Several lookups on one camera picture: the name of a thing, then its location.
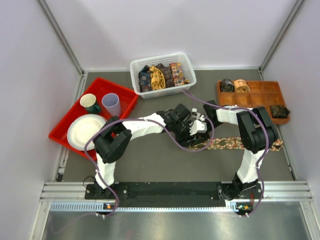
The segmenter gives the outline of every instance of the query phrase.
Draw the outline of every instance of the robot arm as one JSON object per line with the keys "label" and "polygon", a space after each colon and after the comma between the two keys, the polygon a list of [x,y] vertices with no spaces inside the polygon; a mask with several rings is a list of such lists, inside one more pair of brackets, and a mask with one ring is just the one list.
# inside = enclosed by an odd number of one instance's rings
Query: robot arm
{"label": "robot arm", "polygon": [[[185,119],[193,116],[195,120]],[[192,113],[182,104],[175,109],[167,112],[158,111],[150,116],[140,117],[145,121],[124,121],[118,123],[106,131],[103,131],[95,140],[94,146],[97,157],[97,165],[103,180],[110,186],[115,182],[114,171],[116,161],[123,155],[129,141],[148,134],[159,134],[164,129],[150,120],[154,120],[166,127],[169,131],[175,133],[177,142],[183,146],[191,145],[199,140],[199,134],[207,133],[207,124],[205,116],[197,113],[197,109],[192,109]],[[106,125],[118,120],[112,117]],[[102,182],[98,174],[95,180],[102,189],[107,186]]]}
{"label": "robot arm", "polygon": [[[204,105],[203,107],[215,128],[223,123],[239,126],[241,140],[245,147],[242,164],[235,174],[232,187],[221,189],[221,197],[226,200],[232,200],[240,193],[252,189],[257,185],[256,163],[266,148],[266,138],[261,127],[255,126],[258,123],[245,110],[232,110],[236,106],[226,106],[229,109],[216,109],[208,105]],[[278,139],[275,126],[264,107],[253,108],[253,111],[258,115],[267,130],[269,138],[269,146],[267,147],[270,148],[272,143]],[[193,116],[195,119],[187,119],[190,116]],[[176,141],[182,146],[187,147],[198,144],[210,137],[209,131],[211,130],[211,126],[207,125],[205,116],[197,113],[195,108],[190,112],[182,104],[179,104],[175,109],[170,109],[166,112],[158,111],[141,119],[145,121],[124,121],[123,123],[115,124],[103,131],[94,140],[99,171],[109,186],[115,181],[114,170],[116,161],[123,155],[130,140],[147,134],[164,132],[161,126],[148,120],[157,121],[170,132],[173,132]],[[106,125],[116,120],[118,120],[118,117],[114,116]],[[97,174],[95,180],[98,184],[97,187],[102,190],[107,188]]]}
{"label": "robot arm", "polygon": [[[236,196],[245,195],[246,191],[256,187],[258,183],[257,162],[266,149],[266,136],[258,122],[246,110],[237,109],[237,106],[225,106],[227,109],[216,109],[207,105],[203,106],[206,113],[214,120],[214,126],[221,123],[238,125],[241,141],[245,147],[242,163],[232,181],[232,187],[221,187],[221,197],[232,200]],[[269,146],[278,139],[278,132],[272,123],[267,110],[263,107],[250,108],[261,120],[268,135]]]}

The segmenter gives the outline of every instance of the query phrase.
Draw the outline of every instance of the red tray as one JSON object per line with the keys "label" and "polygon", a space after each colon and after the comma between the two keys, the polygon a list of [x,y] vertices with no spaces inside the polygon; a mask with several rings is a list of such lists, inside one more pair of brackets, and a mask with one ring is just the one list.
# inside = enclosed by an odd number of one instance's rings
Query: red tray
{"label": "red tray", "polygon": [[[138,101],[138,95],[136,95],[133,90],[98,77],[93,81],[93,83],[91,83],[91,85],[83,94],[94,94],[96,96],[98,104],[102,110],[99,115],[108,120],[111,118],[111,115],[101,103],[103,96],[108,93],[115,93],[119,96],[122,110],[120,119],[127,118],[131,111],[135,108]],[[79,97],[76,103],[50,132],[49,138],[74,151],[75,153],[78,153],[81,156],[87,158],[84,151],[74,149],[69,145],[67,140],[68,128],[72,124],[72,122],[78,117],[88,114],[88,112],[80,105],[80,98],[81,97]],[[94,149],[88,151],[88,153],[95,161],[97,160],[96,151]]]}

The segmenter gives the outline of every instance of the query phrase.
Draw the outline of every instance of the dark green cup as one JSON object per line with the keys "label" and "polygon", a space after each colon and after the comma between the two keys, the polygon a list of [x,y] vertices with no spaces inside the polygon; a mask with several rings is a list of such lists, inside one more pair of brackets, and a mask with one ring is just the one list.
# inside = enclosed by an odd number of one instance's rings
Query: dark green cup
{"label": "dark green cup", "polygon": [[80,98],[80,105],[87,110],[90,114],[98,114],[101,112],[101,108],[98,105],[97,97],[92,93],[83,95]]}

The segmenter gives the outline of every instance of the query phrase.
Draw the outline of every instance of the yellow fabric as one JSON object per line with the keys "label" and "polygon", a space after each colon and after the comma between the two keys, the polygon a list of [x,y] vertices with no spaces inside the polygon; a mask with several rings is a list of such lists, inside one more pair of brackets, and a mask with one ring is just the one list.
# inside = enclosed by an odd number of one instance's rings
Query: yellow fabric
{"label": "yellow fabric", "polygon": [[150,67],[151,71],[151,88],[152,90],[160,90],[166,88],[166,80],[164,74],[155,66]]}

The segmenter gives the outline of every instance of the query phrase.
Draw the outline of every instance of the white wall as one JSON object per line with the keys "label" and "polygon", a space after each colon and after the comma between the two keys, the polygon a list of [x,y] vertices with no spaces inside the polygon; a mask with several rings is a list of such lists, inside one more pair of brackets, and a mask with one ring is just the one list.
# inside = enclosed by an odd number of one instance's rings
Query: white wall
{"label": "white wall", "polygon": [[320,210],[320,1],[307,0],[265,70],[278,81],[290,113],[281,126],[299,179],[307,180]]}
{"label": "white wall", "polygon": [[0,4],[0,239],[27,239],[79,75],[35,0]]}
{"label": "white wall", "polygon": [[46,0],[81,66],[185,52],[195,68],[258,67],[296,0]]}

